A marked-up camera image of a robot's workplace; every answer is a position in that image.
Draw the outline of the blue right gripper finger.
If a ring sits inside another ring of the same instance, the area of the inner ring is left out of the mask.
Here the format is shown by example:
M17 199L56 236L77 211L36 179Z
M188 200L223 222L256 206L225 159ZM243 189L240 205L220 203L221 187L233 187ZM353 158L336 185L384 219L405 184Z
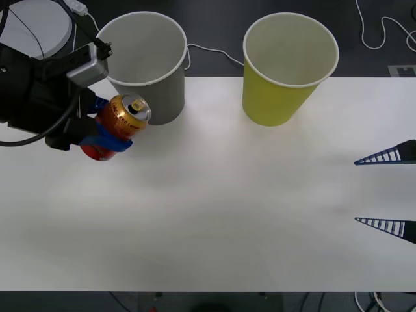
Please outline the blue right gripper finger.
M416 141L408 140L354 162L356 166L376 164L415 164Z
M355 217L355 221L415 244L416 225L412 220L389 220Z

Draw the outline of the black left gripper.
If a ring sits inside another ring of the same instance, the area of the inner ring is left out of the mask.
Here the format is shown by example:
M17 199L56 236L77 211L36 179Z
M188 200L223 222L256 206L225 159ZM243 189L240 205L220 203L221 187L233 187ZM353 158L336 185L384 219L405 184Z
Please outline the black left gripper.
M84 58L9 59L9 126L30 133L41 133L62 116L70 103L71 83L66 77L85 62ZM97 114L108 103L89 88L81 90L79 116ZM70 146L99 146L124 152L133 145L122 140L91 117L68 118L63 126L45 138L53 149L69 151Z

